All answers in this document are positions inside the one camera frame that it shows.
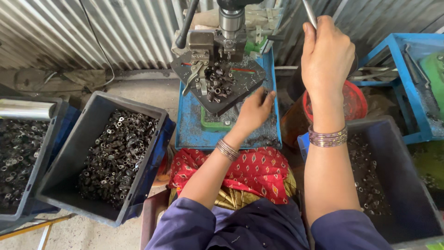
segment woman's right hand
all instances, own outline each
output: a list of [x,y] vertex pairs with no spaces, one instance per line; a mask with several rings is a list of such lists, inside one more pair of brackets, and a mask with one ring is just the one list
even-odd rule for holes
[[302,80],[312,101],[343,100],[342,86],[352,67],[355,45],[334,26],[330,16],[317,20],[317,30],[310,23],[303,26]]
[[317,31],[304,23],[302,80],[310,94],[314,131],[334,133],[345,126],[342,87],[352,67],[355,45],[334,26],[331,17],[317,20]]

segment yellow fabric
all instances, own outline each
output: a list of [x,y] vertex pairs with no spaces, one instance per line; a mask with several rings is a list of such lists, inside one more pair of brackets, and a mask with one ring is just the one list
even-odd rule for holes
[[[291,169],[288,171],[287,178],[284,179],[284,187],[285,193],[292,197],[296,194],[296,181],[293,176],[293,172]],[[177,190],[172,189],[170,193],[170,200],[168,205],[171,205],[174,196],[176,195]],[[219,190],[219,195],[214,202],[215,206],[219,206],[222,208],[230,209],[230,210],[239,210],[242,207],[257,201],[260,199],[260,196],[249,193],[247,191],[234,190],[228,187],[221,187]]]

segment purple bangle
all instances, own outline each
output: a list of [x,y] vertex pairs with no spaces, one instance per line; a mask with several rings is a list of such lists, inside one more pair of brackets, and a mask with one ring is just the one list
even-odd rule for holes
[[313,125],[308,128],[308,134],[311,144],[318,147],[336,147],[347,142],[347,126],[341,131],[335,133],[316,133],[313,131]]

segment green base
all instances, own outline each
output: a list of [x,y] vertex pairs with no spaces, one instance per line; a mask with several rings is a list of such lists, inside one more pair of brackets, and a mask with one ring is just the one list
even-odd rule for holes
[[440,118],[444,120],[444,52],[430,54],[420,64],[430,80],[430,88],[440,108]]
[[206,109],[200,107],[200,123],[203,131],[206,132],[216,132],[216,131],[230,131],[233,127],[233,123],[230,125],[225,125],[223,121],[207,121],[206,120]]

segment navy blue sleeve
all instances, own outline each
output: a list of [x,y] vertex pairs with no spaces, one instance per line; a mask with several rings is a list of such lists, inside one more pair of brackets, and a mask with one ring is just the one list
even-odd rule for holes
[[370,219],[356,210],[340,210],[315,220],[311,227],[316,250],[388,250],[389,243]]
[[206,249],[216,217],[202,204],[179,198],[165,211],[145,250]]

